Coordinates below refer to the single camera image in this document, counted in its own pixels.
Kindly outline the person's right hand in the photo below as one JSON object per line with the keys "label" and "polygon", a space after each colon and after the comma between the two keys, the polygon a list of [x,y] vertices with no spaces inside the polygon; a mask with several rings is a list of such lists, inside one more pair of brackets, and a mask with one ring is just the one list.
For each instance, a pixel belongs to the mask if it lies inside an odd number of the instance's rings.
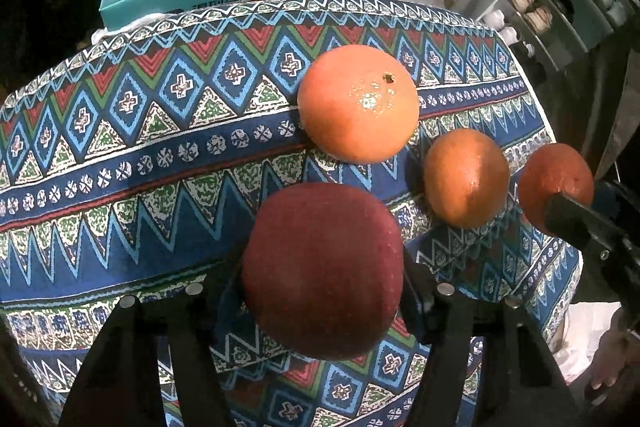
{"label": "person's right hand", "polygon": [[582,395],[588,409],[613,414],[639,406],[639,338],[629,332],[629,324],[628,313],[620,308],[600,338]]}

